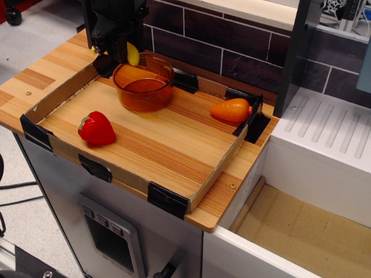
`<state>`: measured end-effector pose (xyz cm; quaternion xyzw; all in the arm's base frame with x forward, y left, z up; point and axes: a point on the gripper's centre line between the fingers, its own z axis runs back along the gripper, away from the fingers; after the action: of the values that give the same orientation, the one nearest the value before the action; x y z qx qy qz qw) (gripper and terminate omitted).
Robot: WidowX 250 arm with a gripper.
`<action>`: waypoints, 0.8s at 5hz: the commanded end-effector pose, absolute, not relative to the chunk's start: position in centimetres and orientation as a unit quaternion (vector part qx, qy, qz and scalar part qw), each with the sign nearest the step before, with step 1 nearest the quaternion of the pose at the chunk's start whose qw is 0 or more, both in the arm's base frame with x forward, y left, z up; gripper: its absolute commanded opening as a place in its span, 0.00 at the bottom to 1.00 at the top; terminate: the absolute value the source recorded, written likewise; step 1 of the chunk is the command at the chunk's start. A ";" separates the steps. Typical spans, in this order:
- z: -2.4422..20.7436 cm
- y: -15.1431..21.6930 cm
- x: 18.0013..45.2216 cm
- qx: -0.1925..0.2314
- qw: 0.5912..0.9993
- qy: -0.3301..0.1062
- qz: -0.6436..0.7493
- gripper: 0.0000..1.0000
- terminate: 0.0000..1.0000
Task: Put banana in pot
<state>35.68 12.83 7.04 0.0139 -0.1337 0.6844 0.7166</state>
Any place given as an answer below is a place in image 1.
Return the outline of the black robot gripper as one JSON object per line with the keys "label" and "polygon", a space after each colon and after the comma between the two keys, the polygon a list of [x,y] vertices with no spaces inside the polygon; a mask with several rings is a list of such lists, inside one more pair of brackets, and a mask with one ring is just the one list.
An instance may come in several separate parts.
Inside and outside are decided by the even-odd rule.
{"label": "black robot gripper", "polygon": [[143,51],[146,1],[90,1],[90,47],[98,47],[120,64],[127,63],[127,41]]}

